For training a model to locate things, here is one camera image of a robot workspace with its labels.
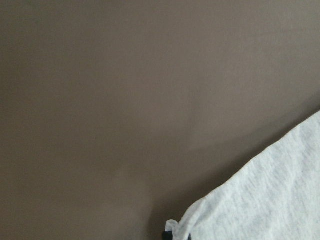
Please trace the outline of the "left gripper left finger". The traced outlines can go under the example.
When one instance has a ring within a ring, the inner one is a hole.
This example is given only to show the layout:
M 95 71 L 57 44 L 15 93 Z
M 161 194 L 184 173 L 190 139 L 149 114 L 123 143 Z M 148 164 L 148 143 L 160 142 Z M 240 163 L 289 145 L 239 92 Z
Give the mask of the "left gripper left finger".
M 172 231 L 164 231 L 162 233 L 162 240 L 173 240 L 173 232 Z

